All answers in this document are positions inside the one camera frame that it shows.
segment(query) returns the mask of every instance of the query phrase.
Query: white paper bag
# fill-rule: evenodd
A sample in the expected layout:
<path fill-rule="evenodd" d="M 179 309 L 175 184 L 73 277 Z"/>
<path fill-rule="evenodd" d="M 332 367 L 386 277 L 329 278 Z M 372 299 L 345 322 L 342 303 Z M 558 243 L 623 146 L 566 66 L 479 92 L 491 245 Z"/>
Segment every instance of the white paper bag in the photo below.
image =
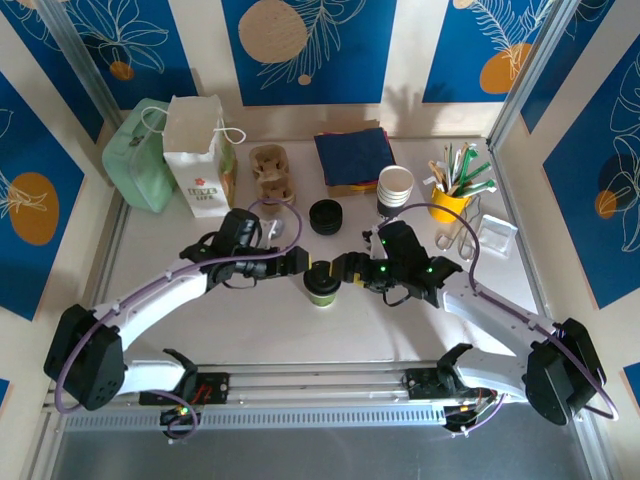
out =
<path fill-rule="evenodd" d="M 233 206 L 237 160 L 225 130 L 217 95 L 171 99 L 164 158 L 196 217 L 223 216 Z"/>

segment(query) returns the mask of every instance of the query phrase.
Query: vent grille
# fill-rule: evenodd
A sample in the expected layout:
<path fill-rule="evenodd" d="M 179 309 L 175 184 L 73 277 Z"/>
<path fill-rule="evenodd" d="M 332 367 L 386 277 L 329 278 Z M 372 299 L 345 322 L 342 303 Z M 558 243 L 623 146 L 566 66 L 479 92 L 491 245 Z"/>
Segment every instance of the vent grille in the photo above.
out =
<path fill-rule="evenodd" d="M 159 430 L 159 411 L 83 412 L 67 420 L 65 431 Z M 200 428 L 235 430 L 256 428 L 381 427 L 443 425 L 442 407 L 220 409 L 205 410 Z"/>

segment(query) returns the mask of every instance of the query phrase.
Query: white wall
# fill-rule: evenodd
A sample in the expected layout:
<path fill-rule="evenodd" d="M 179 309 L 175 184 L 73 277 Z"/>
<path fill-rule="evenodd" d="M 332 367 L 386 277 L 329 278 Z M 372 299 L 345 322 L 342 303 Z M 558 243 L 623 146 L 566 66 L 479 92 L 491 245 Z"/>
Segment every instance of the white wall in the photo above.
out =
<path fill-rule="evenodd" d="M 0 15 L 0 70 L 85 173 L 33 322 L 0 308 L 0 378 L 11 391 L 0 417 L 0 470 L 18 478 L 49 379 L 42 366 L 61 312 L 82 297 L 113 190 L 96 165 L 100 151 Z"/>
<path fill-rule="evenodd" d="M 170 4 L 198 93 L 220 95 L 229 121 L 254 141 L 308 139 L 323 130 L 357 129 L 373 119 L 398 137 L 485 133 L 502 102 L 422 104 L 449 1 L 398 0 L 380 105 L 276 107 L 242 105 L 220 0 Z"/>
<path fill-rule="evenodd" d="M 636 39 L 639 23 L 637 0 L 617 0 L 531 136 L 518 119 L 498 152 L 549 307 L 556 319 L 587 326 L 607 373 L 621 420 L 599 423 L 629 480 L 640 478 L 640 409 L 622 368 L 640 361 L 640 291 L 595 307 L 542 164 Z"/>

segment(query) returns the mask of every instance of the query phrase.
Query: stack of paper cups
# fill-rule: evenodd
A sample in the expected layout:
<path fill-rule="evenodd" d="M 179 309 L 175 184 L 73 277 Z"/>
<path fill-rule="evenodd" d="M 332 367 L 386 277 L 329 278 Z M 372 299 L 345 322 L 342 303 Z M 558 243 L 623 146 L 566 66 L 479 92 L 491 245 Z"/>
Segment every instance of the stack of paper cups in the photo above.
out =
<path fill-rule="evenodd" d="M 378 177 L 378 213 L 393 217 L 407 201 L 413 188 L 413 175 L 398 165 L 384 168 Z"/>

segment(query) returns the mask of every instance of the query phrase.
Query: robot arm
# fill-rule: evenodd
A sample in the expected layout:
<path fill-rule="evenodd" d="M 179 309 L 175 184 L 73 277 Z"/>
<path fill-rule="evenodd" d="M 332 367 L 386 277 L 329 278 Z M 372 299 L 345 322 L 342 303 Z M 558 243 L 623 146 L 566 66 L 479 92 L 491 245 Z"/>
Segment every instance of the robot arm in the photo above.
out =
<path fill-rule="evenodd" d="M 158 277 L 166 278 L 159 287 L 149 291 L 148 287 L 143 287 L 126 306 L 121 306 L 121 300 L 116 299 L 91 310 L 80 305 L 70 307 L 63 313 L 56 330 L 45 362 L 45 373 L 57 381 L 80 339 L 95 327 L 98 319 L 115 312 L 110 320 L 98 327 L 73 362 L 64 389 L 87 410 L 106 405 L 116 395 L 147 390 L 164 390 L 183 399 L 190 398 L 197 368 L 186 357 L 165 350 L 163 358 L 126 361 L 124 353 L 144 331 L 173 310 L 225 284 L 234 274 L 257 282 L 308 270 L 309 254 L 300 247 L 283 255 L 277 255 L 277 248 L 261 248 L 261 240 L 265 239 L 252 247 L 251 241 L 256 234 L 262 237 L 262 230 L 257 216 L 234 209 L 226 215 L 218 232 L 205 235 L 180 253 L 180 260 Z M 272 254 L 273 258 L 246 260 L 248 256 L 266 254 Z M 196 270 L 184 268 L 227 257 L 244 260 L 210 264 Z"/>
<path fill-rule="evenodd" d="M 568 319 L 562 325 L 529 312 L 473 282 L 462 268 L 444 257 L 429 257 L 405 222 L 396 221 L 370 236 L 372 258 L 347 253 L 332 263 L 334 278 L 383 295 L 396 286 L 405 299 L 425 300 L 477 325 L 504 344 L 514 356 L 496 355 L 459 344 L 439 362 L 437 375 L 410 379 L 423 397 L 432 392 L 456 396 L 464 389 L 486 388 L 508 393 L 511 401 L 529 402 L 549 421 L 564 425 L 596 390 L 548 335 L 554 335 L 595 377 L 605 381 L 602 365 L 587 330 Z"/>

